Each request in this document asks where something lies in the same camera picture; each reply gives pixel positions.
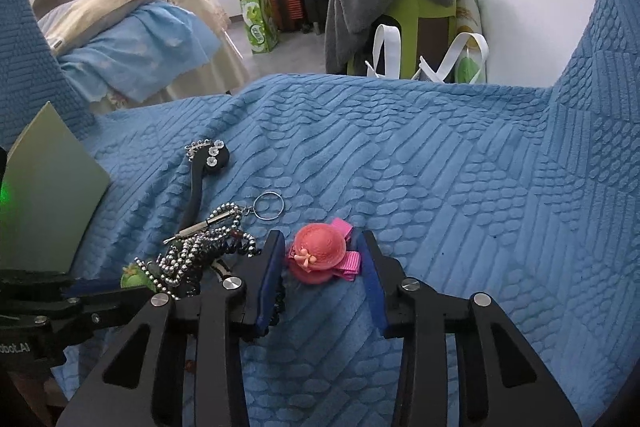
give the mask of rhinestone decoration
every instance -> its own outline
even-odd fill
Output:
[[[209,156],[217,156],[220,149],[222,149],[224,146],[225,146],[225,143],[222,140],[215,140],[215,142],[212,142],[212,140],[206,139],[206,140],[198,140],[197,142],[191,142],[191,144],[187,145],[184,148],[184,150],[187,153],[187,157],[189,158],[189,161],[193,161],[193,157],[195,156],[196,152],[200,149],[208,147]],[[215,165],[217,165],[217,162],[213,163],[213,165],[210,165],[209,162],[207,161],[207,165],[209,165],[210,167],[214,167]]]

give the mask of key ring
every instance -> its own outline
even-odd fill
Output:
[[[280,210],[278,211],[278,213],[273,216],[273,217],[264,217],[261,216],[260,214],[258,214],[257,210],[255,210],[255,205],[258,204],[258,201],[260,201],[260,198],[263,198],[265,196],[277,196],[278,199],[280,200],[280,203],[282,203],[282,207],[280,208]],[[261,221],[274,221],[275,219],[278,219],[282,213],[284,212],[284,198],[278,194],[277,192],[273,192],[272,190],[267,190],[266,192],[263,192],[262,194],[260,194],[260,196],[258,196],[257,198],[255,198],[254,200],[254,204],[252,204],[251,206],[246,206],[244,207],[244,209],[242,210],[242,214],[244,216],[248,216],[251,213],[254,213],[255,217],[257,217],[258,219],[260,219]]]

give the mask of bed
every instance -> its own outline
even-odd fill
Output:
[[[273,228],[287,238],[341,217],[373,230],[384,253],[437,291],[490,293],[584,425],[638,361],[640,0],[596,0],[548,89],[281,74],[234,97],[103,116],[70,90],[27,0],[0,3],[11,8],[0,15],[6,33],[34,42],[2,59],[2,143],[51,100],[112,176],[76,276],[116,279],[133,257],[155,256],[188,198],[184,145],[220,138],[232,160],[207,182],[203,215],[272,188],[287,204]],[[268,227],[248,231],[264,237]],[[286,285],[284,320],[242,348],[252,425],[389,425],[402,345],[374,330],[362,283]],[[68,396],[110,334],[66,350],[54,374]],[[453,357],[450,371],[455,425]]]
[[[224,93],[249,79],[217,0],[80,0],[38,24],[95,114]]]

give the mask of metal screw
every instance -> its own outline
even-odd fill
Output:
[[[403,290],[406,290],[408,292],[415,292],[416,290],[420,289],[420,281],[414,279],[413,277],[407,277],[400,283],[400,285],[402,286]]]
[[[489,295],[487,295],[486,293],[476,293],[474,295],[474,302],[478,305],[478,306],[488,306],[489,304],[491,304],[491,297]]]
[[[236,290],[240,286],[242,286],[242,279],[240,279],[239,277],[227,277],[225,280],[223,280],[222,285],[227,290]]]
[[[169,302],[169,295],[167,295],[166,293],[157,293],[153,297],[151,297],[151,304],[156,308],[164,306],[165,304],[167,304],[167,302]]]

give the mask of green box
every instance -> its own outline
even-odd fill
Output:
[[[240,0],[246,34],[254,53],[268,53],[278,44],[278,27],[273,20],[271,0]]]

